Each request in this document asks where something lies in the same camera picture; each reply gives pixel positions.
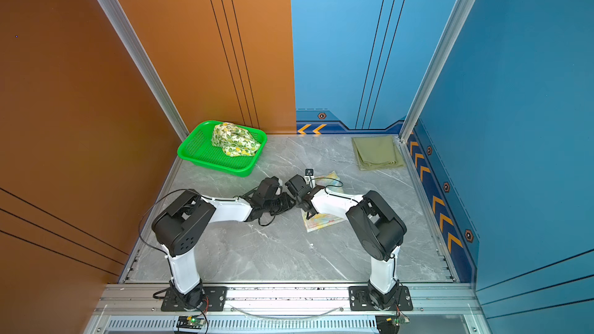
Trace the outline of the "pastel floral skirt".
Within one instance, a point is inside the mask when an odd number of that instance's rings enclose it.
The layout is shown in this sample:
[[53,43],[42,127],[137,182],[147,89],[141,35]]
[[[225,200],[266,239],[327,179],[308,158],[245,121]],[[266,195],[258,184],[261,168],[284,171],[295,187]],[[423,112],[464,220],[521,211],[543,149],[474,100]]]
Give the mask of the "pastel floral skirt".
[[[308,184],[315,183],[321,186],[331,185],[334,188],[334,190],[336,190],[339,193],[343,193],[343,190],[341,189],[343,185],[340,182],[340,176],[338,176],[335,171],[332,171],[331,173],[328,173],[324,176],[306,176],[306,182]],[[338,216],[334,216],[331,214],[317,214],[315,216],[310,216],[310,214],[304,210],[301,212],[301,215],[306,231],[308,233],[345,221],[345,219],[339,218]]]

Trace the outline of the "olive green skirt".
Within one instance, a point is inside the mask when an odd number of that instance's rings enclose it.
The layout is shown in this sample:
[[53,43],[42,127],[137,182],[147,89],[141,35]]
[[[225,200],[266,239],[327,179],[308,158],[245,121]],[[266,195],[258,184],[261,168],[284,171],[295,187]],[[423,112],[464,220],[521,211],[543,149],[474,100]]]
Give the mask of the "olive green skirt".
[[362,171],[393,169],[405,165],[402,154],[394,143],[394,137],[352,138],[357,165]]

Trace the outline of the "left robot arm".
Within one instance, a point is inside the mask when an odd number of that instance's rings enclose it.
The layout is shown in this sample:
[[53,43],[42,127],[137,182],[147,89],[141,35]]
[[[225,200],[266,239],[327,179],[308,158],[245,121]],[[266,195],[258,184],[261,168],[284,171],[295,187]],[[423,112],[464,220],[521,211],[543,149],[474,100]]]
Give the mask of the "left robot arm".
[[295,200],[283,191],[282,181],[275,176],[233,198],[215,198],[196,190],[183,190],[152,224],[170,266],[170,289],[187,306],[196,307],[203,301],[202,279],[193,249],[209,224],[260,221],[266,213],[275,217],[294,206]]

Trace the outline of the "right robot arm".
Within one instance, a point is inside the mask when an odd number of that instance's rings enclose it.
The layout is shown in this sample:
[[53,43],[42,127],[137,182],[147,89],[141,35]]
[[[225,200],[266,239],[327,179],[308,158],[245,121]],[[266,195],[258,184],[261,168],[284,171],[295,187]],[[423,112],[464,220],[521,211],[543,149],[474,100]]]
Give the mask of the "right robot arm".
[[327,186],[312,185],[300,175],[293,176],[286,187],[297,206],[308,214],[329,214],[349,221],[360,245],[371,256],[371,304],[379,310],[397,306],[404,288],[398,279],[398,254],[407,227],[387,201],[374,190],[364,195],[339,193]]

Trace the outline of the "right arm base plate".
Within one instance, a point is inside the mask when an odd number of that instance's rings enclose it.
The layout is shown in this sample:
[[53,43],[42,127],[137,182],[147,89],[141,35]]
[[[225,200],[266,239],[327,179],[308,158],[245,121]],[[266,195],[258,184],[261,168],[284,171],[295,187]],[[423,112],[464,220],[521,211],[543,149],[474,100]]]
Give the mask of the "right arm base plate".
[[359,311],[399,311],[411,312],[414,309],[407,286],[396,284],[387,294],[369,286],[351,286],[349,302],[351,310]]

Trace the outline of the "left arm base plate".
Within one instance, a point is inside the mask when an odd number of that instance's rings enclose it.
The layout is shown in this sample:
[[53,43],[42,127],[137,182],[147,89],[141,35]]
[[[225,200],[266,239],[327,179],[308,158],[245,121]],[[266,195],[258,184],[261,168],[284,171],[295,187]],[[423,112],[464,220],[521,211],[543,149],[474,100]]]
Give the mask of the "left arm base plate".
[[227,288],[224,286],[198,285],[187,294],[170,286],[163,293],[163,312],[222,312],[227,298]]

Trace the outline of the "lemon print skirt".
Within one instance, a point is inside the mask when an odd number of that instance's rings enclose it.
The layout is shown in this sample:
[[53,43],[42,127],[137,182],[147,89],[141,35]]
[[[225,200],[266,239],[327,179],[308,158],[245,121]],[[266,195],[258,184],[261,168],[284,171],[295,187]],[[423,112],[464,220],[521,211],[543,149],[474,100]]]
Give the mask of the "lemon print skirt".
[[252,157],[261,148],[247,129],[227,122],[215,125],[211,143],[229,157]]

